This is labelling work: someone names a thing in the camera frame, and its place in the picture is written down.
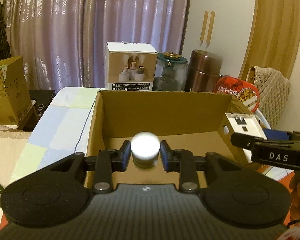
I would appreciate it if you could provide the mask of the right hand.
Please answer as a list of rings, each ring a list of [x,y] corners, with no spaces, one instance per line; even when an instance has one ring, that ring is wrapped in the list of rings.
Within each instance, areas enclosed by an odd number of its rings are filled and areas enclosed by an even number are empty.
[[[290,222],[288,227],[300,223],[300,172],[295,171],[292,177],[289,188],[292,190],[291,196],[291,206],[290,206]]]

